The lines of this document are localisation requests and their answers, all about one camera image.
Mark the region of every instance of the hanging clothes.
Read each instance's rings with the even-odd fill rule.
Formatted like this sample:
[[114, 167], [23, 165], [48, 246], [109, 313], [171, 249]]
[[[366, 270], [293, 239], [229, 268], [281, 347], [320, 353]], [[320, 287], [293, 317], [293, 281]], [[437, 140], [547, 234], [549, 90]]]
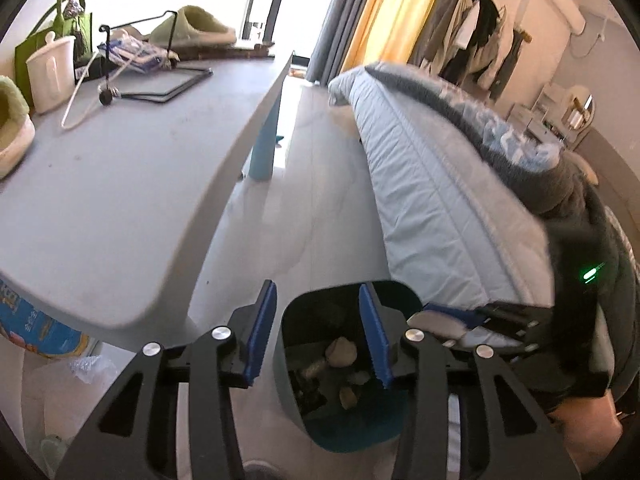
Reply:
[[440, 77], [459, 85], [468, 73], [471, 60], [479, 48], [486, 46], [498, 25], [500, 13], [493, 0], [478, 0], [480, 13], [466, 50], [459, 50], [440, 72]]
[[491, 99], [493, 101], [497, 101], [502, 92], [504, 91], [505, 86], [509, 82], [513, 71], [516, 68], [516, 64], [518, 63], [518, 59], [520, 58], [520, 51], [522, 49], [522, 42], [524, 41], [524, 35], [522, 32], [515, 30], [513, 32], [513, 43], [511, 44], [511, 49], [507, 54], [500, 70], [498, 70], [497, 75], [495, 76], [495, 80], [491, 85]]
[[434, 32], [434, 36], [439, 36], [440, 33], [442, 33], [442, 30], [445, 30], [444, 38], [438, 45], [438, 49], [435, 53], [425, 52], [425, 60], [431, 59], [431, 63], [423, 62], [422, 64], [422, 68], [426, 69], [431, 75], [437, 76], [440, 74], [444, 66], [458, 52], [458, 48], [454, 45], [454, 38], [465, 19], [465, 13], [473, 6], [473, 0], [458, 0], [450, 22], [440, 22], [440, 25]]
[[471, 7], [471, 10], [466, 15], [465, 21], [462, 22], [460, 28], [458, 29], [458, 33], [456, 34], [456, 39], [453, 44], [462, 49], [466, 49], [469, 46], [469, 41], [471, 40], [471, 35], [476, 30], [478, 26], [478, 17], [480, 16], [480, 0], [476, 0], [474, 6]]
[[491, 38], [489, 38], [489, 43], [487, 43], [478, 60], [478, 67], [471, 69], [471, 72], [474, 73], [486, 67], [486, 70], [480, 75], [477, 81], [480, 88], [488, 90], [491, 87], [498, 70], [500, 70], [500, 67], [511, 50], [512, 44], [513, 15], [508, 9], [504, 9], [504, 16], [498, 24], [498, 29]]
[[495, 6], [493, 0], [479, 1], [480, 15], [478, 16], [478, 24], [476, 25], [476, 30], [471, 36], [469, 45], [482, 47], [488, 43], [489, 38], [494, 33], [498, 24], [498, 19], [500, 18], [500, 13], [498, 12], [498, 8]]

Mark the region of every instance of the white container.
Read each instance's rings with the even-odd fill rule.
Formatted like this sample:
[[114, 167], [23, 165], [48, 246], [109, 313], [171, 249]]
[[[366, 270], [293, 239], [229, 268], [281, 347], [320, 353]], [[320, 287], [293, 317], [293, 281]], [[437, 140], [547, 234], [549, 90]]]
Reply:
[[71, 97], [76, 86], [74, 78], [74, 43], [76, 38], [65, 36], [55, 39], [49, 32], [47, 44], [27, 60], [33, 105], [43, 114]]

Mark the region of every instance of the curtain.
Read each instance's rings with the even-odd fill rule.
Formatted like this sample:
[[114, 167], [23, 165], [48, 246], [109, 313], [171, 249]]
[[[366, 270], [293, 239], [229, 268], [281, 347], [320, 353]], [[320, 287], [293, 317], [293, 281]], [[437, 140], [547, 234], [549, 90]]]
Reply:
[[368, 0], [342, 66], [406, 63], [435, 0]]
[[436, 28], [439, 23], [450, 23], [453, 17], [453, 11], [456, 8], [458, 0], [436, 0], [429, 17], [424, 22], [417, 41], [409, 56], [409, 63], [420, 66], [422, 60], [426, 57], [433, 60], [433, 56], [438, 50], [439, 44], [444, 40], [446, 27]]
[[367, 0], [332, 0], [318, 43], [309, 60], [306, 80], [326, 86], [340, 73], [347, 48]]

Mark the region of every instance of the rock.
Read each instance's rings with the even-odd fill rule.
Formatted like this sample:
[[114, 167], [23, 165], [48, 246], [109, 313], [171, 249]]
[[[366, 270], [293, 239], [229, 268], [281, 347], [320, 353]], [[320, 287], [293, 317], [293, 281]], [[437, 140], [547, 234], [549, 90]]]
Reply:
[[324, 357], [318, 359], [311, 363], [308, 367], [300, 370], [300, 375], [302, 375], [305, 379], [313, 379], [318, 377], [322, 372], [326, 370], [328, 363]]
[[347, 338], [339, 337], [327, 347], [324, 355], [333, 368], [346, 368], [356, 361], [358, 349]]
[[354, 372], [353, 374], [347, 377], [347, 382], [349, 384], [357, 384], [358, 386], [362, 386], [363, 384], [367, 384], [371, 379], [371, 375], [366, 370], [360, 370], [359, 372]]
[[358, 397], [350, 386], [340, 388], [340, 404], [345, 410], [355, 408], [358, 403]]

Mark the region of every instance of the trash bin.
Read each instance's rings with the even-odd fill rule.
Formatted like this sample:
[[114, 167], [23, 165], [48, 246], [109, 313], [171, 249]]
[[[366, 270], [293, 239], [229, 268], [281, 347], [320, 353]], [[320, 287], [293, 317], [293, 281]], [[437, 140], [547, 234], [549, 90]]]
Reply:
[[[419, 298], [406, 285], [373, 284], [382, 304], [401, 311], [406, 319], [421, 311]], [[289, 303], [274, 354], [276, 388], [284, 411], [318, 446], [331, 452], [354, 452], [398, 436], [408, 400], [406, 392], [385, 390], [375, 377], [358, 309], [360, 285], [315, 290]], [[356, 361], [345, 368], [325, 365], [321, 369], [317, 363], [340, 337], [356, 345]], [[319, 375], [307, 381], [318, 369]], [[350, 383], [366, 374], [370, 380], [364, 384]], [[355, 407], [343, 407], [343, 387], [357, 396]]]

